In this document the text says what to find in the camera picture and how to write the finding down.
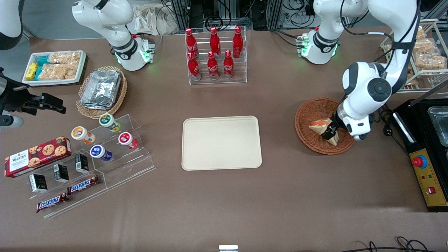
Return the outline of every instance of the yellow control panel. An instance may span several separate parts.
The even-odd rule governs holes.
[[[418,183],[425,197],[426,205],[431,206],[447,206],[442,187],[439,184],[434,168],[429,160],[426,149],[409,154],[412,166],[414,167]]]

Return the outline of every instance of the aluminum foil container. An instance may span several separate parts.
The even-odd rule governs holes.
[[[121,74],[110,70],[96,70],[81,97],[81,104],[88,109],[111,109],[120,88]]]

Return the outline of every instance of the table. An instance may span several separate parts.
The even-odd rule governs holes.
[[[27,185],[0,178],[2,251],[206,252],[238,244],[242,252],[337,252],[362,248],[357,241],[396,246],[397,235],[446,250],[448,215],[426,213],[409,158],[383,135],[383,124],[375,124],[367,140],[338,156],[311,151],[294,129],[299,106],[319,96],[340,99],[345,68],[375,59],[383,37],[344,33],[334,58],[313,65],[275,34],[252,31],[248,36],[246,84],[189,86],[183,35],[165,36],[154,64],[125,72],[128,93],[116,115],[129,113],[141,123],[154,171],[51,220],[35,213]],[[32,52],[84,50],[87,73],[119,66],[104,39],[30,42]],[[78,89],[31,89],[63,99],[67,114],[24,115],[22,128],[0,133],[0,156],[68,136],[77,125],[96,127],[96,120],[76,110]],[[390,107],[408,98],[397,94]],[[243,115],[258,118],[261,167],[182,169],[185,119]]]

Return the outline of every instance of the clear acrylic bottle rack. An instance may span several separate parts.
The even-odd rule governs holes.
[[[216,59],[218,62],[218,70],[220,77],[217,80],[212,80],[208,76],[208,52],[210,51],[210,32],[206,28],[191,28],[193,36],[198,44],[199,59],[197,59],[199,64],[199,71],[202,78],[199,81],[194,81],[191,78],[190,71],[188,70],[188,48],[185,44],[185,57],[187,58],[187,73],[188,81],[190,85],[196,84],[218,84],[218,83],[246,83],[247,82],[247,32],[246,27],[241,26],[241,36],[243,37],[243,50],[241,52],[241,57],[239,59],[233,58],[233,70],[234,77],[230,80],[224,77],[224,52],[226,50],[232,51],[233,49],[233,35],[235,34],[235,26],[228,26],[223,28],[223,30],[218,31],[218,36],[221,41],[221,57]]]
[[[98,175],[100,183],[69,195],[69,201],[61,202],[50,208],[41,210],[39,214],[43,213],[44,218],[56,217],[88,200],[155,169],[151,155],[149,154],[149,151],[144,148],[140,134],[137,131],[137,129],[141,127],[140,124],[128,114],[117,118],[116,121],[121,124],[121,128],[118,132],[111,132],[103,126],[90,130],[89,132],[96,136],[96,140],[93,144],[87,145],[74,139],[70,139],[70,144],[72,146],[71,156],[15,178],[17,181],[27,183],[26,186],[28,187],[28,192],[30,192],[30,199],[34,203],[33,207],[34,209],[37,209],[38,202],[56,197],[62,192],[67,192],[68,187],[85,181],[94,175]],[[131,150],[118,143],[118,136],[125,131],[129,132],[138,140],[138,147],[136,149]],[[112,159],[104,162],[100,159],[92,158],[90,156],[90,148],[95,144],[101,144],[107,150],[111,151]],[[87,157],[89,161],[88,173],[83,174],[76,171],[75,155],[78,153]],[[70,178],[68,182],[58,182],[55,180],[53,173],[54,164],[67,166]],[[31,174],[41,174],[45,176],[48,187],[46,192],[31,192],[31,187],[28,181],[28,176]]]

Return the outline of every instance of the yellow box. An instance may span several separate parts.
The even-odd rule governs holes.
[[[25,74],[25,78],[29,81],[34,80],[38,67],[39,66],[37,65],[36,62],[31,63],[30,67],[28,68],[28,71]]]

